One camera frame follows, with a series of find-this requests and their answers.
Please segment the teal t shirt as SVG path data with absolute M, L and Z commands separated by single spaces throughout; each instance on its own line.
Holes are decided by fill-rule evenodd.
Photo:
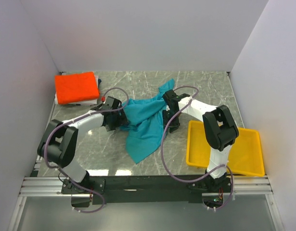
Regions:
M 174 79 L 170 79 L 159 87 L 159 93 L 154 97 L 142 100 L 129 99 L 123 104 L 129 123 L 120 129 L 128 132 L 126 151 L 135 164 L 160 147 L 164 131 L 162 112 L 167 108 L 163 95 L 174 86 Z

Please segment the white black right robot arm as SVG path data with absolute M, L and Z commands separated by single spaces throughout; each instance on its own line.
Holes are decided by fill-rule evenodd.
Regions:
M 195 100 L 189 94 L 177 95 L 174 90 L 164 93 L 163 99 L 167 108 L 163 110 L 164 132 L 161 138 L 161 160 L 166 172 L 175 180 L 183 183 L 203 181 L 210 192 L 216 192 L 229 183 L 227 178 L 229 152 L 239 136 L 237 125 L 229 108 L 225 105 L 213 106 Z M 194 180 L 183 180 L 174 176 L 167 168 L 163 155 L 164 138 L 169 131 L 176 131 L 179 116 L 185 113 L 203 122 L 206 141 L 210 146 L 210 159 L 206 173 Z

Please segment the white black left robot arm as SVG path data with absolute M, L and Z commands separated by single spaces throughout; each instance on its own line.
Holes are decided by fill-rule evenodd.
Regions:
M 37 153 L 46 158 L 48 163 L 54 163 L 55 168 L 66 173 L 78 193 L 85 193 L 93 189 L 93 183 L 88 171 L 75 160 L 78 137 L 93 128 L 104 127 L 107 131 L 112 131 L 127 124 L 122 102 L 109 96 L 81 116 L 65 121 L 51 120 Z

